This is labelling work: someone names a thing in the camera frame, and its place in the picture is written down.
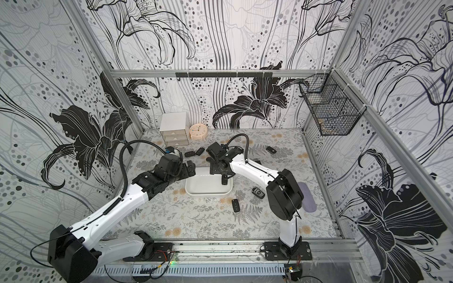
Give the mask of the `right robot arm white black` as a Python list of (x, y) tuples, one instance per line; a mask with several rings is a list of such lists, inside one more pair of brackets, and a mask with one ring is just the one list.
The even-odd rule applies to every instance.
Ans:
[(222, 185), (233, 176), (241, 175), (266, 190), (269, 207), (280, 219), (279, 241), (286, 248), (296, 246), (300, 240), (296, 218), (304, 196), (293, 174), (287, 169), (269, 169), (246, 158), (245, 150), (240, 147), (229, 148), (215, 142), (206, 152), (210, 174), (220, 175)]

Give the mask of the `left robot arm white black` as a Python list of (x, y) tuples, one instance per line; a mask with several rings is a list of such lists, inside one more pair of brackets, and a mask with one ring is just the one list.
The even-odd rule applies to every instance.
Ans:
[(124, 196), (111, 200), (68, 228), (64, 225), (54, 228), (50, 233), (47, 261), (66, 282), (80, 283), (100, 265), (122, 258), (152, 255), (153, 239), (145, 232), (104, 244), (100, 241), (129, 213), (169, 185), (195, 174), (196, 166), (192, 161), (183, 162), (171, 153), (163, 155), (152, 171), (145, 171), (132, 180)]

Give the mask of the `black wall rail bar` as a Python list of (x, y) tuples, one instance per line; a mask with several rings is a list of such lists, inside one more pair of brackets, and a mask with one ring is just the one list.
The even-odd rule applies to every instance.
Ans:
[(242, 78), (242, 77), (258, 77), (258, 78), (264, 78), (264, 77), (272, 77), (273, 76), (272, 71), (261, 71), (261, 72), (176, 72), (175, 76), (176, 78), (221, 78), (221, 77), (227, 77), (227, 78)]

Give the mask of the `white mini drawer cabinet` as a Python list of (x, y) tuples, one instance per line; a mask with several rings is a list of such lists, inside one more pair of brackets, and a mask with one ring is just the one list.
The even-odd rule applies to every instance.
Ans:
[(186, 112), (163, 114), (159, 130), (166, 146), (189, 145), (189, 120)]

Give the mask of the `black car key front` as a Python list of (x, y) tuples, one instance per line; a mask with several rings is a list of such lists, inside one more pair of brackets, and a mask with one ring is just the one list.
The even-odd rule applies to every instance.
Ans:
[(233, 199), (232, 200), (232, 208), (233, 208), (233, 211), (234, 213), (238, 213), (240, 212), (240, 204), (239, 204), (239, 200), (238, 199)]

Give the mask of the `white storage tray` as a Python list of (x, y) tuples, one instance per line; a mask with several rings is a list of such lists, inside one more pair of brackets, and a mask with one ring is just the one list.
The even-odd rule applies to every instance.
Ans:
[(195, 176), (186, 180), (186, 193), (193, 197), (223, 197), (231, 193), (233, 180), (228, 179), (227, 184), (222, 184), (222, 175), (210, 174), (209, 167), (197, 167)]

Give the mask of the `purple tray lid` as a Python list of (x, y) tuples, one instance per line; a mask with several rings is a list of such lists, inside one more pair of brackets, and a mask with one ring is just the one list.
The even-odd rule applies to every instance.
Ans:
[(316, 212), (317, 204), (307, 184), (304, 182), (298, 182), (298, 186), (300, 188), (301, 193), (304, 196), (302, 200), (303, 209), (308, 213)]

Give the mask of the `black car key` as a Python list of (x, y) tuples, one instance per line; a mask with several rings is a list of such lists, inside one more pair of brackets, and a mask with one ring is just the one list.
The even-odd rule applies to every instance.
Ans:
[(188, 152), (184, 153), (184, 156), (186, 158), (189, 158), (189, 157), (192, 157), (192, 156), (195, 156), (195, 155), (196, 155), (196, 153), (194, 151), (188, 151)]
[(269, 153), (271, 153), (271, 154), (276, 154), (276, 153), (277, 153), (276, 149), (274, 149), (274, 148), (271, 147), (271, 146), (267, 146), (267, 147), (266, 147), (266, 151), (269, 152)]
[(200, 156), (201, 154), (203, 154), (205, 152), (205, 148), (204, 147), (200, 147), (196, 152), (195, 154), (197, 156)]
[(228, 185), (228, 176), (227, 175), (223, 174), (221, 176), (221, 183), (222, 183), (223, 186)]
[(232, 200), (232, 208), (233, 208), (233, 211), (234, 213), (238, 213), (240, 212), (240, 204), (239, 204), (239, 200), (238, 199), (233, 199)]

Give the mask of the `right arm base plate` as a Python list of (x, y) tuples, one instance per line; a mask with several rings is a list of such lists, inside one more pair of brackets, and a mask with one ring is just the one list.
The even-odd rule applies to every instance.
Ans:
[(298, 241), (290, 248), (280, 242), (264, 242), (262, 251), (268, 261), (311, 261), (313, 259), (311, 247), (304, 241)]

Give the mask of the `silver black bmw key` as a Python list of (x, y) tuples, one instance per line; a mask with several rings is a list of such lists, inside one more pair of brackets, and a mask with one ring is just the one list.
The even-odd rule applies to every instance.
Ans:
[(264, 199), (264, 197), (265, 197), (264, 192), (261, 189), (259, 189), (258, 187), (252, 188), (252, 194), (259, 199)]

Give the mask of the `pink round alarm clock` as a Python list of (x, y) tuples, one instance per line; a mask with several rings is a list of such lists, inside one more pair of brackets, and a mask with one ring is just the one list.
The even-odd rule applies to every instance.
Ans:
[(202, 123), (194, 124), (189, 128), (189, 135), (192, 140), (204, 140), (208, 135), (208, 127)]

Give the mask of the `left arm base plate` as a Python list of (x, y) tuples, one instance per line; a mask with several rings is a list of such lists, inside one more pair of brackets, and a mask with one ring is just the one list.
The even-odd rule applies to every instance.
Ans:
[(146, 244), (139, 255), (135, 257), (126, 257), (124, 262), (168, 262), (173, 251), (173, 243), (158, 242)]

